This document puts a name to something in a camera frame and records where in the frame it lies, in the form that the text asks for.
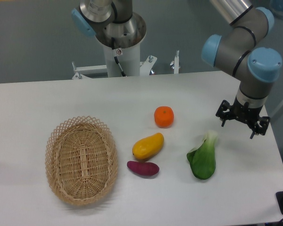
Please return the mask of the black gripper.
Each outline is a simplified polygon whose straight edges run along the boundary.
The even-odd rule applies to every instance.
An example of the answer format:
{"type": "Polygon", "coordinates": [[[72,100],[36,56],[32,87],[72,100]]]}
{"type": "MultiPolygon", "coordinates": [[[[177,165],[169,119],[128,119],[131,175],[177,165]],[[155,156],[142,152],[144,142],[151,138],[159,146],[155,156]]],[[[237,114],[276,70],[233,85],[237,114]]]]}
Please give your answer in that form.
{"type": "Polygon", "coordinates": [[[269,116],[260,116],[262,107],[263,99],[236,97],[233,105],[223,100],[216,112],[216,117],[222,122],[222,127],[229,120],[237,120],[250,125],[252,130],[250,139],[253,139],[257,135],[264,136],[270,124],[269,116]]]}

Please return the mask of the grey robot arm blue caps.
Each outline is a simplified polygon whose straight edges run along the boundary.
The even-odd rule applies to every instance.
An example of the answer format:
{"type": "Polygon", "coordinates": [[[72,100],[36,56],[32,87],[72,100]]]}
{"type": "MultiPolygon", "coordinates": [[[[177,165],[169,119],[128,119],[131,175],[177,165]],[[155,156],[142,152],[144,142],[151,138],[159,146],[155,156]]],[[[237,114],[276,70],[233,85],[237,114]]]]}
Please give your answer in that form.
{"type": "MultiPolygon", "coordinates": [[[[259,48],[258,43],[272,30],[274,16],[248,0],[214,0],[212,5],[232,31],[227,36],[210,36],[201,58],[240,81],[235,101],[223,101],[216,115],[222,122],[246,124],[253,135],[265,135],[270,119],[259,114],[279,77],[282,57],[274,49],[259,48]]],[[[81,33],[102,45],[109,77],[150,75],[156,58],[140,61],[146,24],[133,12],[130,0],[82,0],[71,17],[81,33]]]]}

